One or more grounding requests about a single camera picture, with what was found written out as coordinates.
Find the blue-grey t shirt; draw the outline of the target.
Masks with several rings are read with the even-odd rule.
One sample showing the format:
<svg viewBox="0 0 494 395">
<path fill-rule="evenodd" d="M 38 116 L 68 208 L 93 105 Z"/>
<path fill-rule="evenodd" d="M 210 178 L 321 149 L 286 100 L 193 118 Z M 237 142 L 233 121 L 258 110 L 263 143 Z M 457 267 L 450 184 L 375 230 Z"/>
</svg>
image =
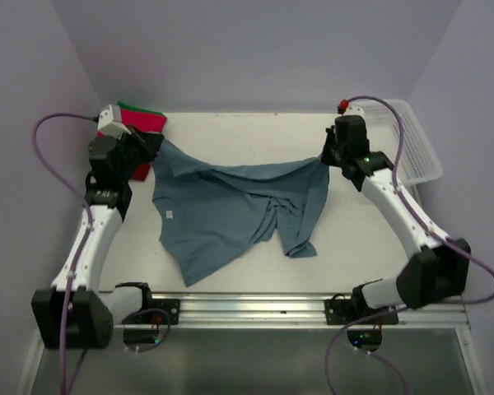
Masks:
<svg viewBox="0 0 494 395">
<path fill-rule="evenodd" d="M 318 157 L 266 165 L 211 165 L 169 141 L 151 167 L 160 242 L 192 286 L 278 233 L 289 258 L 317 252 L 310 238 L 329 192 Z"/>
</svg>

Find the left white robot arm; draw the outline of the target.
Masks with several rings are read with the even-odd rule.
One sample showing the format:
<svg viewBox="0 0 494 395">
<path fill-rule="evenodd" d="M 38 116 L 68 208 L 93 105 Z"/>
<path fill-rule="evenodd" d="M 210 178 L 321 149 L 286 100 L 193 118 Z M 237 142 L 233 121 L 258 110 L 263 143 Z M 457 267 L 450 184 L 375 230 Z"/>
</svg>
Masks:
<svg viewBox="0 0 494 395">
<path fill-rule="evenodd" d="M 140 165 L 156 159 L 163 140 L 160 133 L 130 128 L 120 137 L 99 135 L 90 142 L 91 169 L 80 195 L 86 206 L 72 250 L 50 287 L 36 290 L 31 299 L 46 348 L 104 349 L 115 324 L 127 317 L 145 323 L 154 315 L 147 283 L 120 283 L 106 299 L 99 284 L 132 199 L 129 181 Z"/>
</svg>

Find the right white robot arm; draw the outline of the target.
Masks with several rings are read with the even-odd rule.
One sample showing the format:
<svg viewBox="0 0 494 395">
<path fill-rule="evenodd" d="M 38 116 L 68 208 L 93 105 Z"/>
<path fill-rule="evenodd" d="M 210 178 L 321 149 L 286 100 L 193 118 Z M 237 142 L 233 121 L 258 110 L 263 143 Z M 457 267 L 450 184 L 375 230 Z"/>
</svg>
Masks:
<svg viewBox="0 0 494 395">
<path fill-rule="evenodd" d="M 368 323 L 381 308 L 403 304 L 418 309 L 462 295 L 468 276 L 469 244 L 462 238 L 452 240 L 433 225 L 394 174 L 386 154 L 371 151 L 364 118 L 340 116 L 326 133 L 322 164 L 341 169 L 343 177 L 376 206 L 408 259 L 397 276 L 354 288 L 352 317 Z"/>
</svg>

